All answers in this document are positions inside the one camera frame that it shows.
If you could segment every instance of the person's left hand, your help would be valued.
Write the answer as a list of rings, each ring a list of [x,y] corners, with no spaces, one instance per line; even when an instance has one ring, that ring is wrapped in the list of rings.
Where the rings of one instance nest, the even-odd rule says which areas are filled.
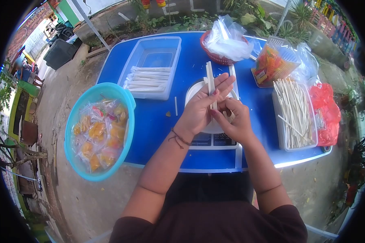
[[[208,84],[204,85],[186,104],[183,114],[177,121],[175,128],[184,130],[195,136],[201,132],[211,121],[209,105],[223,101],[233,88],[235,76],[223,73],[214,79],[215,92],[208,95]]]

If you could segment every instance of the white plate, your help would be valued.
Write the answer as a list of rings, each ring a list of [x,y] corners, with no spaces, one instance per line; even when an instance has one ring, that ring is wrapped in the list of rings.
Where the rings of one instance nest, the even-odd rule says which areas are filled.
[[[185,96],[185,105],[188,103],[190,99],[205,85],[204,81],[198,82],[197,84],[193,85]],[[231,92],[227,95],[228,97],[234,98],[238,100],[237,94],[234,90],[231,90]],[[219,124],[214,120],[210,122],[203,130],[202,133],[209,133],[209,134],[218,134],[218,133],[224,133],[223,129],[219,126]]]

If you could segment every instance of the person's right hand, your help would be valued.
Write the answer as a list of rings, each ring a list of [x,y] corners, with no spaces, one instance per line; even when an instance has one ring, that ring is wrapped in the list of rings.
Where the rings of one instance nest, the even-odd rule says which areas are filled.
[[[231,115],[231,111],[234,113],[235,118],[231,123],[223,116],[223,111],[226,111],[228,116]],[[218,103],[218,110],[212,109],[210,112],[224,133],[234,141],[242,144],[242,146],[246,146],[254,137],[250,123],[249,108],[242,104],[241,101],[228,98]]]

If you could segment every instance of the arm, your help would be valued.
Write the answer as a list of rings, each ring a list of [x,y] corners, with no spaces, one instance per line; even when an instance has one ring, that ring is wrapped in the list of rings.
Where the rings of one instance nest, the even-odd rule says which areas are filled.
[[[214,82],[216,90],[208,96],[204,86],[186,105],[183,114],[174,126],[174,131],[186,142],[209,124],[211,117],[208,106],[215,100],[222,101],[232,90],[235,77],[227,73],[218,76]],[[147,162],[138,183],[124,208],[121,217],[133,216],[155,223],[160,215],[166,192],[176,178],[189,146],[170,132],[156,153]]]
[[[230,124],[217,110],[211,114],[217,120],[224,132],[233,140],[239,142],[248,162],[249,175],[257,193],[257,200],[264,213],[282,205],[292,205],[291,199],[281,182],[280,173],[275,169],[264,147],[254,135],[251,128],[249,108],[233,98],[226,99],[218,105],[219,110],[235,114]]]

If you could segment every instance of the red plastic bag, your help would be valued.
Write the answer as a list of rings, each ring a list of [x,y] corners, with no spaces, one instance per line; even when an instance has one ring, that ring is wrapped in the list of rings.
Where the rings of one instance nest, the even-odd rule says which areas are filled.
[[[312,86],[310,91],[312,106],[318,127],[318,145],[331,146],[337,143],[341,111],[334,102],[331,85]]]

